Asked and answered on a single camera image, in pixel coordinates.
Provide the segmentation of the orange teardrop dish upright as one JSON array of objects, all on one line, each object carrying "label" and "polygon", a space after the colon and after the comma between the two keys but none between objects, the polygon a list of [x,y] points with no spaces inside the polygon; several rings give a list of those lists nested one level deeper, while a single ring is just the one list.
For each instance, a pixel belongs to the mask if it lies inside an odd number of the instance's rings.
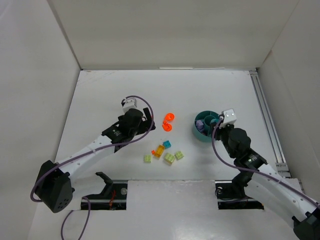
[{"label": "orange teardrop dish upright", "polygon": [[164,117],[164,120],[167,122],[172,122],[175,119],[175,115],[171,112],[167,113]]}]

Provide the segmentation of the orange teardrop dish overturned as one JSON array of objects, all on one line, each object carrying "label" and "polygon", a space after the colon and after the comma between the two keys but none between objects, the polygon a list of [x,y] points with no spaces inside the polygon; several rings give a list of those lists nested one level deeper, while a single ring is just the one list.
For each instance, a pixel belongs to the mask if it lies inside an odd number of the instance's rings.
[{"label": "orange teardrop dish overturned", "polygon": [[170,132],[173,129],[173,127],[170,123],[163,123],[162,128],[166,132]]}]

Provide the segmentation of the light green sloped brick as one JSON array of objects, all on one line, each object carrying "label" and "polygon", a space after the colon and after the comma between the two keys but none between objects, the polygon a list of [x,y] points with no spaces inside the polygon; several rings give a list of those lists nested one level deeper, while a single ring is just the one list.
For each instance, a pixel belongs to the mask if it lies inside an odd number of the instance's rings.
[{"label": "light green sloped brick", "polygon": [[163,159],[167,164],[172,165],[176,157],[173,154],[167,152]]}]

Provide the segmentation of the orange yellow long brick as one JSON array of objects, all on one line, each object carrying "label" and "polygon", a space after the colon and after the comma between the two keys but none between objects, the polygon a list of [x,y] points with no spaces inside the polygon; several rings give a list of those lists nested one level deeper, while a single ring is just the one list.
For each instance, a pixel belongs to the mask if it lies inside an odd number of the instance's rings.
[{"label": "orange yellow long brick", "polygon": [[164,150],[165,150],[164,146],[163,146],[163,145],[159,145],[159,146],[156,148],[155,154],[153,154],[153,156],[154,156],[155,158],[159,159],[159,158],[162,156]]}]

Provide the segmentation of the light green brick left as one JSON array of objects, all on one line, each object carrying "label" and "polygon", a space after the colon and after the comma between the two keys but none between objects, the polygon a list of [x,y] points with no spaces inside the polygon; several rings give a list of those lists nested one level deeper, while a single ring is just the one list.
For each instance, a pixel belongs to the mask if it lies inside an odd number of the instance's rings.
[{"label": "light green brick left", "polygon": [[148,164],[151,163],[152,162],[152,155],[149,155],[149,154],[144,155],[143,162],[148,163]]}]

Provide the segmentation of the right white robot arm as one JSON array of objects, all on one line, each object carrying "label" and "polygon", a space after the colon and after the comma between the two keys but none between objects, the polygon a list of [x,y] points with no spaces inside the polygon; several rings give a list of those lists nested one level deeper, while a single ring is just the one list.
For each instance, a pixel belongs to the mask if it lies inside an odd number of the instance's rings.
[{"label": "right white robot arm", "polygon": [[216,157],[226,166],[237,169],[232,179],[235,192],[250,197],[285,220],[300,240],[320,238],[320,204],[291,186],[268,162],[251,148],[251,139],[245,130],[232,124],[212,123],[211,142],[221,141],[230,164],[217,153]]}]

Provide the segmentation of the teal square lego brick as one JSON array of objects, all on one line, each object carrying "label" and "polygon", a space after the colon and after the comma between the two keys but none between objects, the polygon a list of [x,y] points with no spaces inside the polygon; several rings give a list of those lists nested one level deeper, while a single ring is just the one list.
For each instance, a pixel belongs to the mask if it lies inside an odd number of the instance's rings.
[{"label": "teal square lego brick", "polygon": [[168,148],[170,148],[172,145],[171,145],[171,143],[170,143],[169,140],[166,140],[166,141],[163,142],[163,146],[164,146],[165,149],[168,149]]}]

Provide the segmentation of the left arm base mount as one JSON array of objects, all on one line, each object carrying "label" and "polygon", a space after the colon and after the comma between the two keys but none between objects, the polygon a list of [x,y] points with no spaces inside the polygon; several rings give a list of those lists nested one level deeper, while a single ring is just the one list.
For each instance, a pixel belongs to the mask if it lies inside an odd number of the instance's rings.
[{"label": "left arm base mount", "polygon": [[112,180],[103,172],[96,172],[103,180],[102,189],[97,193],[86,195],[91,210],[122,211],[127,209],[127,180]]}]

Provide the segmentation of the teal rounded lego piece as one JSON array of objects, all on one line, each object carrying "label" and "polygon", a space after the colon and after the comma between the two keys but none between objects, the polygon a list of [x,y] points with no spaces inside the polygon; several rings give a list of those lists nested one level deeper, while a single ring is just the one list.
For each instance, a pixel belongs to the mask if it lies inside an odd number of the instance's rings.
[{"label": "teal rounded lego piece", "polygon": [[214,126],[215,126],[218,122],[219,122],[218,119],[212,119],[212,120],[210,121],[210,125],[214,125]]}]

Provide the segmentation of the teal round divided container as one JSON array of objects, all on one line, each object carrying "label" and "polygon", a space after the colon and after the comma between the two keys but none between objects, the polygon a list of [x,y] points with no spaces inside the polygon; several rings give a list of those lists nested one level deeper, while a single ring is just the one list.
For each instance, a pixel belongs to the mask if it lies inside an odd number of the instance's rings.
[{"label": "teal round divided container", "polygon": [[[210,125],[211,120],[213,119],[220,119],[220,115],[214,111],[210,111],[210,110],[205,110],[202,111],[200,113],[198,113],[194,119],[193,122],[193,127],[192,127],[192,132],[193,135],[195,136],[196,139],[198,139],[199,141],[203,142],[203,143],[210,143],[212,140],[212,131],[213,131],[213,126]],[[196,128],[196,121],[197,120],[202,120],[204,123],[204,128],[207,131],[207,135],[203,135],[201,134],[197,128]]]}]

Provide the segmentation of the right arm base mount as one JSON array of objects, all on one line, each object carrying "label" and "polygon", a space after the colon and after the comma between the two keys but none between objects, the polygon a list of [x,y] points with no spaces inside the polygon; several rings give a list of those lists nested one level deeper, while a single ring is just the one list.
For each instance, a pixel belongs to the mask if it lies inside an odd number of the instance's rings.
[{"label": "right arm base mount", "polygon": [[214,183],[219,210],[264,210],[262,203],[246,196],[231,180],[216,180]]}]

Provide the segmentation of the light green brick right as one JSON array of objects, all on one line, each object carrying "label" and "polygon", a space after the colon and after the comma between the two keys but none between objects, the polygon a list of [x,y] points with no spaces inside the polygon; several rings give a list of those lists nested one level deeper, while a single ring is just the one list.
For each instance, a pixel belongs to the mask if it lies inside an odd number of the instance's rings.
[{"label": "light green brick right", "polygon": [[177,160],[181,160],[184,157],[184,154],[179,150],[174,153],[174,156]]}]

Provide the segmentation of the purple hollow lego brick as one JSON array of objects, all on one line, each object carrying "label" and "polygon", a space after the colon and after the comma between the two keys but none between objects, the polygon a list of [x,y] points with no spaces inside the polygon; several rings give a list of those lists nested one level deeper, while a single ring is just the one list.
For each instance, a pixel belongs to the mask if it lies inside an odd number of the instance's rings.
[{"label": "purple hollow lego brick", "polygon": [[202,135],[205,135],[205,136],[207,135],[207,131],[206,131],[206,129],[205,129],[204,127],[201,128],[201,129],[199,128],[198,131],[199,131]]}]

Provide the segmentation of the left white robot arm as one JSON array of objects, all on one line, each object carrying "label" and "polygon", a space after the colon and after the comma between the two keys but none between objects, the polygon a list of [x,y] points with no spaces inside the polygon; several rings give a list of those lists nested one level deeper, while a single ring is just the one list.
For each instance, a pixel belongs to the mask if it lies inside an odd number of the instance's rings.
[{"label": "left white robot arm", "polygon": [[121,148],[138,142],[155,128],[150,107],[127,110],[77,153],[59,162],[44,162],[31,190],[31,200],[44,203],[53,213],[61,212],[78,193],[74,184],[83,172]]}]

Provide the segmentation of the aluminium rail right edge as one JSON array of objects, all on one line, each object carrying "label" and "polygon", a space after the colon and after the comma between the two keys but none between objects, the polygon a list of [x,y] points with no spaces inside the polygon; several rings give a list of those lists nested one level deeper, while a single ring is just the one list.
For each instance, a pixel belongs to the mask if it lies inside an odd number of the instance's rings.
[{"label": "aluminium rail right edge", "polygon": [[267,104],[267,100],[259,79],[257,70],[250,70],[249,75],[252,81],[252,85],[258,100],[260,111],[262,113],[262,118],[265,123],[265,127],[268,132],[268,136],[272,145],[273,153],[275,156],[275,166],[279,174],[287,179],[291,179],[292,175],[288,168],[286,158],[283,153],[283,149],[277,135],[277,131]]}]

